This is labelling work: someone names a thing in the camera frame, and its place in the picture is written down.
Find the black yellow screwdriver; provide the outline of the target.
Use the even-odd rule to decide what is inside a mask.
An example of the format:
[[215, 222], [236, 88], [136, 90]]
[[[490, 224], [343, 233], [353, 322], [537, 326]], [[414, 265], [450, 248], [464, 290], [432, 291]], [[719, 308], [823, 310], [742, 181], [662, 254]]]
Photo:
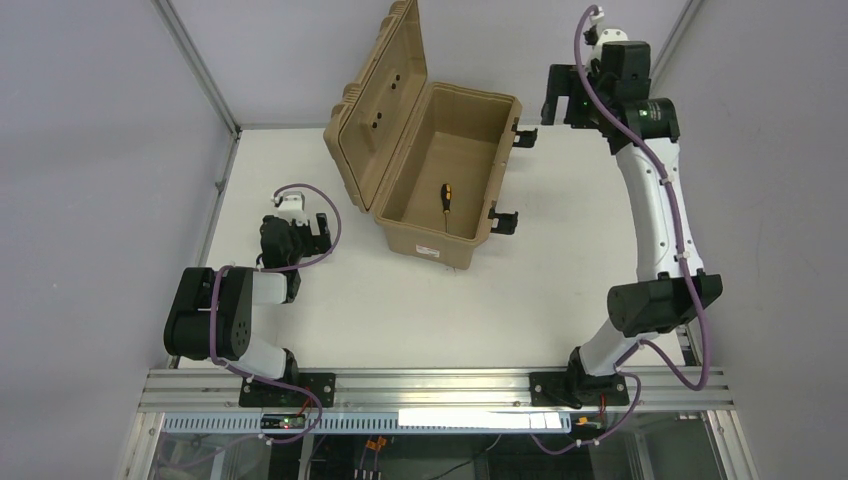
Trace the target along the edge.
[[449, 183], [444, 183], [440, 188], [440, 200], [442, 204], [442, 212], [444, 216], [445, 232], [450, 232], [450, 213], [452, 203], [452, 186]]

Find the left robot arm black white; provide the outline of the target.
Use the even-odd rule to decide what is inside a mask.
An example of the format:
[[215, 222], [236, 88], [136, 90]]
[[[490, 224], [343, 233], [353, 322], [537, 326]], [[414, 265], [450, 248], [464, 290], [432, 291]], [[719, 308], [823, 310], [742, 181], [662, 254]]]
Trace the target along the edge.
[[311, 222], [267, 215], [260, 225], [260, 255], [255, 267], [209, 267], [183, 271], [163, 332], [166, 351], [191, 360], [219, 361], [249, 375], [297, 385], [294, 354], [253, 332], [255, 306], [294, 302], [301, 286], [296, 266], [327, 254], [332, 246], [327, 215]]

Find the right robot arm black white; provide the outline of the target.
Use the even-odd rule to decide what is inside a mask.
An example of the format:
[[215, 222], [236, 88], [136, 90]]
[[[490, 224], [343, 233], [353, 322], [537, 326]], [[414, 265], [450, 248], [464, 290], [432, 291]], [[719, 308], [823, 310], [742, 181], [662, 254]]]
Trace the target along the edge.
[[637, 280], [613, 286], [608, 318], [575, 348], [560, 378], [540, 393], [557, 405], [624, 405], [617, 369], [638, 348], [700, 319], [723, 291], [707, 274], [691, 235], [677, 182], [680, 130], [673, 103], [650, 95], [650, 47], [643, 41], [597, 40], [587, 61], [549, 69], [542, 120], [549, 125], [561, 97], [564, 122], [594, 129], [607, 140], [625, 181], [637, 241]]

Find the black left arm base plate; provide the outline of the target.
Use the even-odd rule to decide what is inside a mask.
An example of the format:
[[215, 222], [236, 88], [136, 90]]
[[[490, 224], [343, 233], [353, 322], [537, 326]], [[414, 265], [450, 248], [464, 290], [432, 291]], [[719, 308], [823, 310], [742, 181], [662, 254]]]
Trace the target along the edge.
[[[324, 408], [334, 405], [337, 375], [335, 373], [300, 373], [297, 386], [311, 391]], [[291, 389], [280, 388], [264, 382], [242, 382], [238, 405], [242, 408], [294, 408], [301, 407], [309, 397]]]

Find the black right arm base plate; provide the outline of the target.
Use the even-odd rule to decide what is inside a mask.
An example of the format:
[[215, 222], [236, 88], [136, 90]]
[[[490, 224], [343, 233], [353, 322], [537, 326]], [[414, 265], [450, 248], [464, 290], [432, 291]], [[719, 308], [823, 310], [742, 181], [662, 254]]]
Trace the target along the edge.
[[626, 382], [619, 374], [596, 377], [569, 371], [535, 371], [528, 375], [528, 381], [534, 407], [581, 409], [630, 402]]

